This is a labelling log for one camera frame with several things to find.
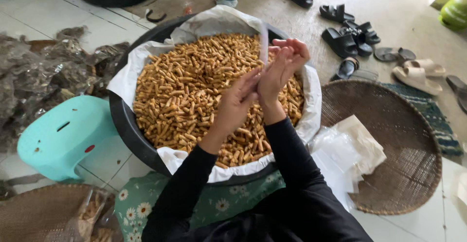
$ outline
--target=green floral cloth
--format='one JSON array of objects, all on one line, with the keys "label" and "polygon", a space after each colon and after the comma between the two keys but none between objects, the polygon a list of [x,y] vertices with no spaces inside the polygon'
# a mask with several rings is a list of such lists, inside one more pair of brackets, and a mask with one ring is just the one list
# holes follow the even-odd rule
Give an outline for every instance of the green floral cloth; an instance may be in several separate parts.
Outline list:
[{"label": "green floral cloth", "polygon": [[[141,241],[147,216],[168,181],[167,177],[150,172],[144,177],[131,178],[122,188],[115,202],[115,213],[125,241]],[[245,185],[206,186],[191,217],[191,228],[224,220],[251,209],[283,187],[285,184],[279,171]]]}]

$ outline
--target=black bucket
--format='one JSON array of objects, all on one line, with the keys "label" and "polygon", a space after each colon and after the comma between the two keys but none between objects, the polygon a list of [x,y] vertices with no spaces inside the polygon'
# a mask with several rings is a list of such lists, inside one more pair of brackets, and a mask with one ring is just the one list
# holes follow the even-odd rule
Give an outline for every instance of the black bucket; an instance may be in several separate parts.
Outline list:
[{"label": "black bucket", "polygon": [[[184,17],[179,17],[174,20],[166,21],[163,24],[159,24],[152,30],[146,32],[141,36],[136,42],[134,42],[128,51],[125,52],[125,55],[121,58],[120,62],[117,65],[116,72],[120,71],[128,61],[128,54],[134,48],[139,46],[142,43],[147,41],[156,41],[163,43],[166,38],[170,38],[172,31],[182,25],[186,20],[195,16],[195,14],[187,15]],[[272,42],[273,39],[287,39],[289,36],[277,28],[268,24],[269,31],[269,42]],[[141,132],[136,124],[136,115],[133,111],[125,104],[125,102],[116,95],[114,92],[109,91],[109,100],[110,100],[110,112],[112,114],[112,119],[114,120],[115,127],[117,128],[118,133],[120,134],[121,139],[126,144],[126,146],[132,151],[134,155],[137,156],[141,161],[147,164],[150,168],[154,169],[156,172],[161,173],[167,177],[172,176],[169,170],[166,168],[164,162],[157,154],[157,150],[153,147],[153,144],[147,140],[143,132]],[[256,180],[260,177],[263,177],[267,174],[270,174],[277,170],[276,163],[270,163],[263,170],[246,176],[232,176],[227,181],[212,183],[209,185],[241,185],[246,184],[250,181]]]}]

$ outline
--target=white tile floor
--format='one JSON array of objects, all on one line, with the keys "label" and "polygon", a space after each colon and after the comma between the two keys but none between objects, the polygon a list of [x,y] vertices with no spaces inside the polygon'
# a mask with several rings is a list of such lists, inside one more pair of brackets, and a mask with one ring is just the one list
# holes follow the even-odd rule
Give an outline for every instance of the white tile floor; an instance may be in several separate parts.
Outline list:
[{"label": "white tile floor", "polygon": [[[88,52],[100,45],[133,42],[155,25],[122,9],[92,6],[82,0],[0,0],[0,32],[10,36],[26,35],[28,39],[50,39],[67,27],[87,25],[89,32],[82,45]],[[131,177],[146,175],[151,169],[117,141],[106,154],[88,156],[77,167],[85,183],[118,192]],[[443,158],[443,177],[435,194],[421,208],[405,215],[376,216],[352,211],[355,218],[376,242],[465,242],[467,238],[467,206],[453,195],[457,178],[467,169]],[[18,156],[1,161],[0,179],[36,174]],[[16,185],[24,192],[50,185],[50,179],[38,183]]]}]

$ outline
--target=red dot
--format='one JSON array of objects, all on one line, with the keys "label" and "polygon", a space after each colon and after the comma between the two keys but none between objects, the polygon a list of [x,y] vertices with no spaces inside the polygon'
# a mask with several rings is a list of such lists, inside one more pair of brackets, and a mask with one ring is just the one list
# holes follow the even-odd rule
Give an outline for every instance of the red dot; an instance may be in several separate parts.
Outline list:
[{"label": "red dot", "polygon": [[90,147],[86,148],[85,153],[90,152],[92,149],[94,149],[95,145],[91,145]]}]

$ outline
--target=black long sleeve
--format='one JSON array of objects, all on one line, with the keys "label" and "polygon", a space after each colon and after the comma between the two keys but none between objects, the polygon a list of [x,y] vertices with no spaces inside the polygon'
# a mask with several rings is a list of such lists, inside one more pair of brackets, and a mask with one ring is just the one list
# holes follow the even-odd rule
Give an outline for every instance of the black long sleeve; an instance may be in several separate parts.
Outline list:
[{"label": "black long sleeve", "polygon": [[286,188],[230,219],[189,229],[216,160],[197,146],[155,203],[143,241],[372,241],[332,194],[289,118],[265,132]]}]

